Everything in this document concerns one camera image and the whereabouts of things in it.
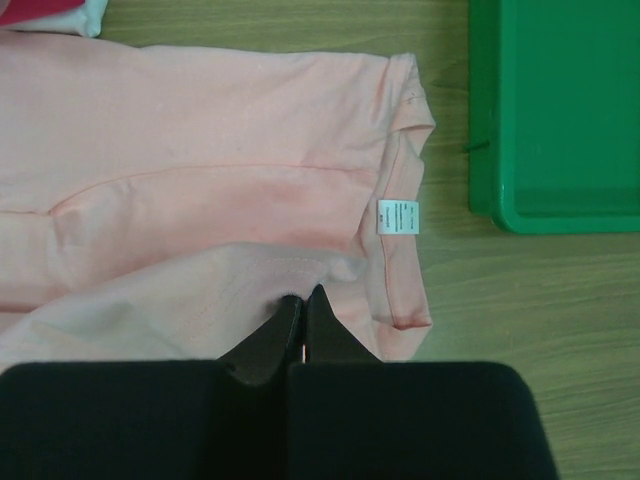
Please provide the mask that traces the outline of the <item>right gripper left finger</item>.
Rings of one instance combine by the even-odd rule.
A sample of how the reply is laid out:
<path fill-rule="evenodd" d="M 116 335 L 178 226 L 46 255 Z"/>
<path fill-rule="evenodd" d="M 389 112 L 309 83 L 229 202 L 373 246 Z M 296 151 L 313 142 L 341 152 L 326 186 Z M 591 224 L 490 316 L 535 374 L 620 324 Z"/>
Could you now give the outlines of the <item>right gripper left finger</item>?
<path fill-rule="evenodd" d="M 1 377 L 5 479 L 283 479 L 303 303 L 216 360 L 32 362 Z"/>

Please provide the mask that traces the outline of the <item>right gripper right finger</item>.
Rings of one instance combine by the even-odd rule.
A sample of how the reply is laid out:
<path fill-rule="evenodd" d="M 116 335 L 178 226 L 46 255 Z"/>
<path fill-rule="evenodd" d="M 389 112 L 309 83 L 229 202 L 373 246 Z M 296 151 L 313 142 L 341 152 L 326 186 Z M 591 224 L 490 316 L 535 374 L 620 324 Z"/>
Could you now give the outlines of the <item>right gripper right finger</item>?
<path fill-rule="evenodd" d="M 306 306 L 306 358 L 289 371 L 293 479 L 555 479 L 534 396 L 495 362 L 390 362 Z"/>

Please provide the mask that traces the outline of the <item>pink polo shirt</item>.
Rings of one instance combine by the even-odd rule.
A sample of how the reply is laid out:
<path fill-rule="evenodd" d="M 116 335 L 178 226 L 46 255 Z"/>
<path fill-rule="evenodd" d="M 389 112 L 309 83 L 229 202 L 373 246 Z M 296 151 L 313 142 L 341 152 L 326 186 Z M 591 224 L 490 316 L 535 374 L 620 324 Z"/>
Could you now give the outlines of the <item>pink polo shirt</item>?
<path fill-rule="evenodd" d="M 375 357 L 432 321 L 417 61 L 1 35 L 1 365 L 217 358 L 322 285 Z"/>

